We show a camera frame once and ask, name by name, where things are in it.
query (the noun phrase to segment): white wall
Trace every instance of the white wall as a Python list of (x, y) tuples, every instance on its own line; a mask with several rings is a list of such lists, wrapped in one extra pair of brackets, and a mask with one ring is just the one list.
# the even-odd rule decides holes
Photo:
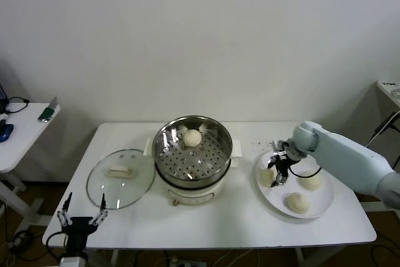
[(399, 0), (0, 0), (2, 85), (36, 102), (57, 94), (63, 106), (36, 145), (47, 164), (26, 159), (18, 171), (68, 180), (105, 121), (311, 119), (369, 136), (379, 121), (373, 82), (400, 78), (399, 8)]

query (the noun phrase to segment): white plate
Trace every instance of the white plate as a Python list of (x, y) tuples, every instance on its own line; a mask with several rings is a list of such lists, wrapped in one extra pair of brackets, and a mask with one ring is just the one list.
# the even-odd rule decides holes
[[(321, 170), (319, 172), (319, 174), (321, 175), (322, 185), (319, 189), (315, 191), (310, 191), (304, 188), (300, 183), (300, 178), (296, 177), (290, 172), (285, 185), (268, 188), (261, 183), (260, 170), (267, 168), (268, 160), (271, 155), (273, 155), (272, 151), (264, 154), (259, 159), (254, 169), (257, 185), (265, 198), (275, 208), (290, 216), (302, 219), (320, 217), (320, 215), (322, 215), (328, 209), (328, 207), (330, 207), (333, 200), (334, 190), (331, 179), (329, 178), (329, 174), (325, 170)], [(300, 162), (292, 166), (292, 170), (297, 174), (301, 174), (307, 170), (317, 171), (318, 168), (319, 166), (317, 162), (310, 156), (302, 159)], [(310, 199), (311, 206), (307, 213), (297, 214), (287, 207), (285, 199), (293, 192), (302, 193)]]

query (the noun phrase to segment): stainless steel steamer basket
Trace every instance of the stainless steel steamer basket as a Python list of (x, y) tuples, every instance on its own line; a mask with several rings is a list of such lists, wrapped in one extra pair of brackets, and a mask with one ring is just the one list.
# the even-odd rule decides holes
[[(187, 147), (183, 135), (200, 131), (202, 140)], [(232, 138), (218, 121), (202, 116), (186, 116), (163, 126), (152, 143), (156, 169), (165, 182), (185, 190), (204, 189), (221, 180), (231, 164)]]

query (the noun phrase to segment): white robotic arm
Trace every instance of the white robotic arm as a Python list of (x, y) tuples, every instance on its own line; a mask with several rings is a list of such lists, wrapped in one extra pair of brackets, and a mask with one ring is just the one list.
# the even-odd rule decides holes
[(292, 139), (278, 142), (275, 153), (272, 161), (278, 171), (276, 184), (284, 184), (288, 168), (309, 154), (355, 192), (376, 196), (400, 209), (400, 174), (386, 159), (317, 123), (306, 121), (296, 126)]

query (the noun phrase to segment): steamed bun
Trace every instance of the steamed bun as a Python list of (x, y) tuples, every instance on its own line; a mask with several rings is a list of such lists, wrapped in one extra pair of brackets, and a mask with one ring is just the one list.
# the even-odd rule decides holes
[(183, 134), (183, 143), (187, 147), (196, 147), (201, 143), (201, 133), (196, 129), (189, 129)]
[(297, 214), (304, 214), (310, 208), (310, 199), (301, 193), (291, 193), (287, 198), (287, 205), (289, 209)]
[[(315, 171), (309, 170), (309, 171), (304, 172), (302, 175), (309, 176), (314, 173), (315, 173)], [(311, 190), (311, 191), (317, 190), (322, 185), (321, 175), (318, 173), (318, 174), (314, 175), (312, 178), (300, 178), (300, 183), (303, 187), (305, 187), (308, 190)]]
[(260, 172), (260, 182), (263, 186), (270, 188), (276, 178), (275, 168), (262, 169)]

